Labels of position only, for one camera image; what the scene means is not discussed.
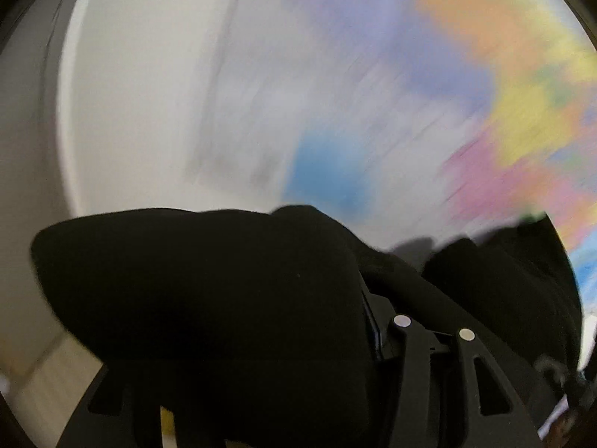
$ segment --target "blue paint patch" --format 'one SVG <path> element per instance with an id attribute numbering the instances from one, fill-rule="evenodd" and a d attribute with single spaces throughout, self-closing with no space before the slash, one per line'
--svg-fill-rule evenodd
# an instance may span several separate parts
<path id="1" fill-rule="evenodd" d="M 597 121 L 597 103 L 593 101 L 587 109 L 584 110 L 582 124 L 583 126 L 592 126 Z"/>
<path id="2" fill-rule="evenodd" d="M 597 230 L 570 252 L 569 257 L 584 307 L 597 309 Z"/>
<path id="3" fill-rule="evenodd" d="M 569 160 L 572 157 L 572 151 L 568 146 L 564 146 L 556 151 L 554 151 L 551 155 L 547 157 L 548 163 L 556 164 L 558 162 L 563 162 Z"/>
<path id="4" fill-rule="evenodd" d="M 331 131 L 305 133 L 294 157 L 284 200 L 308 203 L 337 217 L 365 216 L 371 190 L 359 141 Z"/>

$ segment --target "beige floor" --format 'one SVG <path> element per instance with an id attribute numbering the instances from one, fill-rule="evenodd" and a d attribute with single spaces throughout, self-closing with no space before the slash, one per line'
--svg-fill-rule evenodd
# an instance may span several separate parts
<path id="1" fill-rule="evenodd" d="M 101 362 L 70 335 L 33 372 L 9 402 L 29 438 L 38 448 L 54 448 Z M 173 437 L 163 436 L 163 448 L 175 448 Z M 228 443 L 228 448 L 247 448 Z"/>

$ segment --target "pink paint patch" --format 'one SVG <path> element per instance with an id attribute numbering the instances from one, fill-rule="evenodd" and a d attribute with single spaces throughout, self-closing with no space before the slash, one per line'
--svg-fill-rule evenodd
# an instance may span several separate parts
<path id="1" fill-rule="evenodd" d="M 528 183 L 530 173 L 522 162 L 499 170 L 488 133 L 455 153 L 446 167 L 456 176 L 450 201 L 457 218 L 509 218 L 521 212 L 517 191 Z"/>
<path id="2" fill-rule="evenodd" d="M 564 222 L 572 215 L 571 208 L 582 200 L 581 194 L 576 190 L 568 180 L 553 177 L 550 180 L 549 188 L 543 189 L 541 197 L 545 209 L 553 216 L 553 220 Z"/>

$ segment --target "yellow object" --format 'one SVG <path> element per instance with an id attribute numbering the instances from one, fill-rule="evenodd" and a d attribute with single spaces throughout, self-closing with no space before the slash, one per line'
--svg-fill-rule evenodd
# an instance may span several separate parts
<path id="1" fill-rule="evenodd" d="M 545 155 L 571 143 L 572 124 L 550 103 L 543 84 L 505 82 L 491 116 L 498 160 L 511 167 L 528 155 Z"/>
<path id="2" fill-rule="evenodd" d="M 161 408 L 160 414 L 162 418 L 162 434 L 174 436 L 174 414 L 166 408 Z"/>

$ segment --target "yellow paint patch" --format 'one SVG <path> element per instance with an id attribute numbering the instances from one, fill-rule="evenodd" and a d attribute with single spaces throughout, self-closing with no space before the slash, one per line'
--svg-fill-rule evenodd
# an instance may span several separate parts
<path id="1" fill-rule="evenodd" d="M 589 224 L 597 224 L 597 203 L 594 203 L 589 207 Z"/>
<path id="2" fill-rule="evenodd" d="M 571 123 L 562 118 L 539 83 L 504 83 L 491 121 L 502 167 L 528 155 L 544 155 L 571 143 Z"/>
<path id="3" fill-rule="evenodd" d="M 532 1 L 524 10 L 529 30 L 541 38 L 544 60 L 564 65 L 572 83 L 597 81 L 597 52 L 565 28 L 539 1 Z"/>
<path id="4" fill-rule="evenodd" d="M 160 417 L 162 420 L 162 434 L 174 436 L 174 414 L 166 408 L 160 408 Z"/>

